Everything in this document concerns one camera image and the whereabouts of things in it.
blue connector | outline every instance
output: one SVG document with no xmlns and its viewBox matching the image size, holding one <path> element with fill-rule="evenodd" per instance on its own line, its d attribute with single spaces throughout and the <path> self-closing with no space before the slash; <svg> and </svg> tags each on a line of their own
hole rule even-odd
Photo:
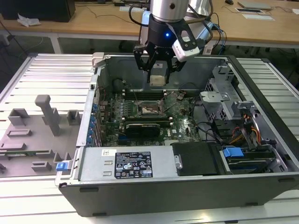
<svg viewBox="0 0 299 224">
<path fill-rule="evenodd" d="M 94 128 L 94 123 L 93 122 L 89 122 L 89 127 Z"/>
<path fill-rule="evenodd" d="M 94 116 L 90 116 L 90 121 L 94 122 L 95 121 L 95 117 Z"/>
<path fill-rule="evenodd" d="M 59 162 L 56 165 L 56 171 L 67 171 L 67 167 L 69 166 L 68 162 Z"/>
<path fill-rule="evenodd" d="M 225 157 L 244 157 L 244 154 L 239 147 L 227 147 L 223 149 Z"/>
<path fill-rule="evenodd" d="M 88 143 L 92 143 L 93 139 L 92 139 L 90 136 L 88 136 L 87 139 L 86 139 L 86 141 L 87 141 Z"/>
<path fill-rule="evenodd" d="M 93 130 L 92 130 L 92 129 L 89 129 L 88 132 L 87 132 L 87 134 L 88 134 L 88 135 L 92 135 L 92 134 L 93 134 Z"/>
</svg>

desk leg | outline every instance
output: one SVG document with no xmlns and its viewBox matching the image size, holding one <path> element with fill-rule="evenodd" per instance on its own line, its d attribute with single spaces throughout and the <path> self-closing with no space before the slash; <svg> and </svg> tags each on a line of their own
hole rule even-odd
<svg viewBox="0 0 299 224">
<path fill-rule="evenodd" d="M 89 48 L 90 48 L 90 53 L 94 53 L 94 39 L 89 39 Z"/>
<path fill-rule="evenodd" d="M 0 42 L 2 42 L 4 44 L 4 46 L 8 46 L 9 41 L 7 39 L 7 35 L 0 35 Z"/>
<path fill-rule="evenodd" d="M 55 54 L 63 54 L 57 37 L 50 37 Z"/>
<path fill-rule="evenodd" d="M 213 47 L 214 47 L 215 42 L 210 41 L 205 45 L 204 51 L 202 52 L 203 55 L 210 55 L 212 53 Z"/>
</svg>

floor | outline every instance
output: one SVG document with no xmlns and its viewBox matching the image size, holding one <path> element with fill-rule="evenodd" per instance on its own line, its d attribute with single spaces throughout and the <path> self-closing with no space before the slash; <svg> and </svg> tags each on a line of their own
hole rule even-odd
<svg viewBox="0 0 299 224">
<path fill-rule="evenodd" d="M 49 38 L 27 36 L 16 36 L 15 38 L 27 53 L 54 53 Z M 60 43 L 66 54 L 90 54 L 88 39 L 61 38 Z M 118 48 L 119 43 L 120 41 L 94 40 L 94 51 L 117 53 L 120 52 Z M 135 42 L 125 42 L 121 52 L 132 52 L 134 44 Z M 213 50 L 213 54 L 218 54 L 220 48 L 220 46 L 217 46 Z M 269 52 L 266 52 L 265 48 L 260 48 L 255 56 L 250 56 L 251 49 L 252 48 L 250 47 L 238 48 L 236 46 L 227 46 L 227 49 L 222 54 L 247 58 L 268 58 L 285 77 L 288 78 L 292 73 L 289 80 L 293 85 L 298 83 L 299 71 L 296 69 L 299 62 L 298 50 L 271 48 Z M 14 39 L 10 40 L 10 45 L 7 47 L 0 45 L 0 92 L 7 85 L 25 59 L 26 55 Z"/>
</svg>

robotic arm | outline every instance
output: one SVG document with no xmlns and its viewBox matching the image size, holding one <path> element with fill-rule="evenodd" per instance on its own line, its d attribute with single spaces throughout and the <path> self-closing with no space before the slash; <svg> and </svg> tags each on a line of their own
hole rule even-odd
<svg viewBox="0 0 299 224">
<path fill-rule="evenodd" d="M 164 85 L 169 82 L 171 73 L 181 71 L 186 60 L 198 55 L 200 49 L 204 47 L 205 41 L 201 39 L 197 41 L 188 24 L 202 22 L 205 18 L 185 21 L 188 5 L 189 0 L 151 0 L 148 25 L 136 22 L 130 14 L 132 21 L 148 27 L 148 39 L 145 45 L 134 49 L 138 68 L 148 72 L 148 83 L 152 83 L 150 72 L 156 61 L 167 62 L 164 82 L 155 82 L 155 85 Z M 144 51 L 149 55 L 146 62 L 142 59 Z M 173 64 L 174 56 L 177 57 L 177 61 Z"/>
</svg>

white paper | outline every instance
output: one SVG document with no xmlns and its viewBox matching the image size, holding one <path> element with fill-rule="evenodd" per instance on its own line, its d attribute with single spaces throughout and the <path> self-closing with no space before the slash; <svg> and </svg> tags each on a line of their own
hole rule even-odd
<svg viewBox="0 0 299 224">
<path fill-rule="evenodd" d="M 299 14 L 299 9 L 295 9 L 295 8 L 293 8 L 292 11 L 293 11 L 296 15 Z"/>
<path fill-rule="evenodd" d="M 102 156 L 115 156 L 116 149 L 103 149 Z"/>
<path fill-rule="evenodd" d="M 18 16 L 19 16 L 18 22 L 23 26 L 29 27 L 29 26 L 37 26 L 41 24 L 38 19 L 29 19 L 21 16 L 20 14 L 18 14 Z"/>
<path fill-rule="evenodd" d="M 242 14 L 246 19 L 249 20 L 270 20 L 275 21 L 271 16 L 268 15 L 248 15 L 248 14 Z"/>
</svg>

